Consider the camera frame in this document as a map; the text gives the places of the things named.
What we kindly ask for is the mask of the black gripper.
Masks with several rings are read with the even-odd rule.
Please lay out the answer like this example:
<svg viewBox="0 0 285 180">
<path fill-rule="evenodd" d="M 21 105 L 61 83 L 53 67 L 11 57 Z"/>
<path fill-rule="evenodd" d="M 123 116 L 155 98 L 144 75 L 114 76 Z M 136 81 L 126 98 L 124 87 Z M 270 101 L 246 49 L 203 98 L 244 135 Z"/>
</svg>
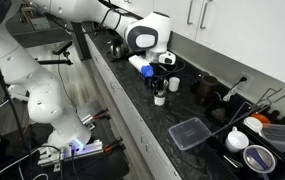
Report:
<svg viewBox="0 0 285 180">
<path fill-rule="evenodd" d="M 168 85 L 169 81 L 166 77 L 159 77 L 153 82 L 153 88 L 155 90 L 166 90 Z"/>
</svg>

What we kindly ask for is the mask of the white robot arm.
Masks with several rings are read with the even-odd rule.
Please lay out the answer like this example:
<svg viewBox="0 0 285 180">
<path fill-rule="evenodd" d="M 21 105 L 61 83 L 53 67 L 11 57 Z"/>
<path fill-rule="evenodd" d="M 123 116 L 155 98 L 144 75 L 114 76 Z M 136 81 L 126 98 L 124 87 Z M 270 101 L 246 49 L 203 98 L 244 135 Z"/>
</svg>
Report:
<svg viewBox="0 0 285 180">
<path fill-rule="evenodd" d="M 82 149 L 91 132 L 63 95 L 62 83 L 41 66 L 8 32 L 6 22 L 20 9 L 22 0 L 0 0 L 0 77 L 9 85 L 29 92 L 31 120 L 50 124 L 54 131 L 48 144 L 56 148 Z M 130 49 L 156 57 L 167 51 L 170 17 L 152 12 L 141 20 L 121 15 L 99 0 L 32 0 L 40 10 L 71 22 L 94 21 L 114 29 Z"/>
</svg>

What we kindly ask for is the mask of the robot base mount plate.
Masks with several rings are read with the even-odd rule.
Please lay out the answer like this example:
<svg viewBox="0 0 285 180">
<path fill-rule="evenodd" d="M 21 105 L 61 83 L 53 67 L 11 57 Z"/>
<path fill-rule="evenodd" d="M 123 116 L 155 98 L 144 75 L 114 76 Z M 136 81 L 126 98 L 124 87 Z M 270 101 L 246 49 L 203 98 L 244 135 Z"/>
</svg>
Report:
<svg viewBox="0 0 285 180">
<path fill-rule="evenodd" d="M 68 147 L 63 147 L 60 150 L 45 147 L 40 150 L 40 158 L 38 164 L 42 167 L 56 165 L 60 161 L 69 161 L 72 159 L 84 158 L 102 152 L 103 142 L 101 140 L 95 140 L 85 146 L 75 146 L 72 144 Z"/>
</svg>

